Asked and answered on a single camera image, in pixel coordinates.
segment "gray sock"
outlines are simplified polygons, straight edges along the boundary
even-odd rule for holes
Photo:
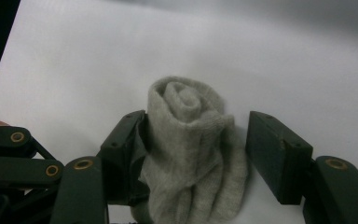
[[[209,86],[166,77],[152,85],[148,101],[151,152],[141,173],[150,188],[147,209],[159,223],[221,223],[241,207],[247,167],[234,118]]]

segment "white backdrop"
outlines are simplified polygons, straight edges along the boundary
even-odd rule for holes
[[[21,1],[0,64],[0,119],[29,129],[58,160],[95,155],[167,75],[216,89],[245,140],[268,113],[358,168],[358,2]],[[111,222],[133,221],[110,207]],[[304,223],[253,170],[230,223]]]

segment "white surface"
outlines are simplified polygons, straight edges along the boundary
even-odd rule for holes
[[[0,119],[66,164],[95,155],[122,116],[145,109],[155,80],[180,75],[221,94],[243,139],[249,111],[261,111],[314,158],[358,168],[358,5],[334,3],[23,0],[0,64]],[[132,221],[127,208],[110,216]],[[254,171],[230,223],[304,220]]]

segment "rolled sock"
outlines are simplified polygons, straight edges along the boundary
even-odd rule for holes
[[[166,77],[148,94],[148,141],[141,180],[150,188],[138,221],[212,223],[233,218],[241,207],[247,175],[234,118],[209,86]]]

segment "screw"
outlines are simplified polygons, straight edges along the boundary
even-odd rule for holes
[[[46,168],[46,175],[55,176],[60,171],[60,168],[56,165],[50,165]]]
[[[327,159],[326,164],[330,167],[338,170],[347,170],[348,165],[344,161],[336,160],[336,159]]]
[[[92,164],[93,164],[92,160],[81,160],[75,163],[74,168],[75,170],[84,170],[91,167]]]
[[[25,136],[23,133],[13,133],[10,136],[11,141],[14,143],[21,142],[22,140],[24,140],[24,138],[25,138]]]

